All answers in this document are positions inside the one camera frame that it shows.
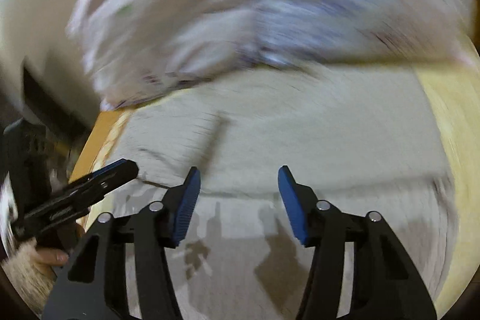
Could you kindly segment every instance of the gray cloth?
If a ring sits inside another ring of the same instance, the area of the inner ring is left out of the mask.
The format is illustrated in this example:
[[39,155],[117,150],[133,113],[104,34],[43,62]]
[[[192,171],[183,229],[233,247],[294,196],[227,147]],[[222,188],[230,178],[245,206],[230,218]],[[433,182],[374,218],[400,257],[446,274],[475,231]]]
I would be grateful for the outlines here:
[[[409,69],[238,72],[138,110],[110,161],[121,157],[167,186],[181,183],[191,165],[201,170],[187,238],[168,254],[185,319],[295,317],[313,252],[293,237],[279,197],[283,164],[344,212],[380,211],[431,296],[442,288],[457,233],[454,188]],[[163,194],[137,180],[110,195],[113,212],[132,214]],[[350,294],[344,289],[339,314],[348,312]],[[132,308],[138,315],[135,300]]]

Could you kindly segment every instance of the black clamp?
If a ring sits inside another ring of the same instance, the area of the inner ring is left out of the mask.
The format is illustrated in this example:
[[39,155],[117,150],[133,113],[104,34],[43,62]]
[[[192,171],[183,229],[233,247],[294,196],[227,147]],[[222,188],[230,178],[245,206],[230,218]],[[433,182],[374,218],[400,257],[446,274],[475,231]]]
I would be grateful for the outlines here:
[[89,208],[106,194],[137,176],[137,164],[120,159],[74,181],[58,193],[45,193],[36,203],[22,197],[27,194],[19,189],[15,193],[19,213],[11,224],[13,234],[19,242],[37,238],[39,246],[70,251],[78,243],[75,220],[87,215]]
[[132,216],[102,213],[81,238],[49,296],[44,320],[135,319],[129,314],[125,244],[134,243],[143,320],[181,319],[165,256],[185,238],[200,192],[200,172]]
[[421,276],[379,212],[342,213],[297,184],[287,166],[278,172],[278,188],[295,237],[315,247],[297,320],[337,319],[346,242],[354,242],[354,280],[350,313],[341,319],[437,319]]

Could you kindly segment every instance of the human hand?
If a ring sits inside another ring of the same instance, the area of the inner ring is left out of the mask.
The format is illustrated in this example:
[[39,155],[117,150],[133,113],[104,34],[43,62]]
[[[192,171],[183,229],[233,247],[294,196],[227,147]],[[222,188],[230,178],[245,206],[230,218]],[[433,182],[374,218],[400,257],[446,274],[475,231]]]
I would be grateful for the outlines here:
[[[77,234],[79,237],[85,234],[83,228],[77,224]],[[44,248],[32,246],[29,248],[29,255],[32,265],[43,275],[49,278],[55,278],[52,267],[65,266],[68,262],[68,254],[57,248]]]

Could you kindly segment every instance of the blue finger pad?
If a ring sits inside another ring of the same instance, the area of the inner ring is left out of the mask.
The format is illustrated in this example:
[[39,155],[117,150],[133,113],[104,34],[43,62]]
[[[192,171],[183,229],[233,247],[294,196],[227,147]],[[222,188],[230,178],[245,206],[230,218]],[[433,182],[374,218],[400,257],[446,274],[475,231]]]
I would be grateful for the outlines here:
[[295,183],[291,182],[286,169],[283,167],[280,168],[280,170],[278,170],[278,190],[280,190],[280,195],[285,204],[286,213],[289,216],[293,234],[302,245],[305,245],[307,240],[307,221],[294,186]]
[[178,243],[182,241],[187,234],[191,215],[194,212],[199,193],[200,171],[196,170],[188,183],[185,194],[183,195],[182,201],[175,216],[175,228],[172,234],[172,240],[176,245],[178,245]]

